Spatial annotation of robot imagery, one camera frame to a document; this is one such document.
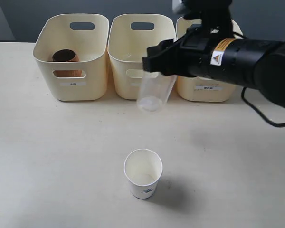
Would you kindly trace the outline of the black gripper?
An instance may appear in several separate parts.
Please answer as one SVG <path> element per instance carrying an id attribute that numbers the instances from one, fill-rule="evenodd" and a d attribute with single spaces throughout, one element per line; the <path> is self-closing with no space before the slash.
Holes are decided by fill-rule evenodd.
<path id="1" fill-rule="evenodd" d="M 254 70 L 264 49 L 258 40 L 236 39 L 234 35 L 204 32 L 201 25 L 193 24 L 178 41 L 167 39 L 148 47 L 142 58 L 143 70 L 254 86 Z"/>

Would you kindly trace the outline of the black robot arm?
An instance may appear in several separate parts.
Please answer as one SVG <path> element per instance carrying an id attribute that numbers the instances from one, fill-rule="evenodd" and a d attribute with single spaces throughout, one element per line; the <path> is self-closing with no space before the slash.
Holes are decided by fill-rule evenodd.
<path id="1" fill-rule="evenodd" d="M 173 41 L 147 49 L 146 72 L 206 77 L 258 90 L 285 108 L 285 41 L 235 39 L 231 33 L 189 28 Z"/>

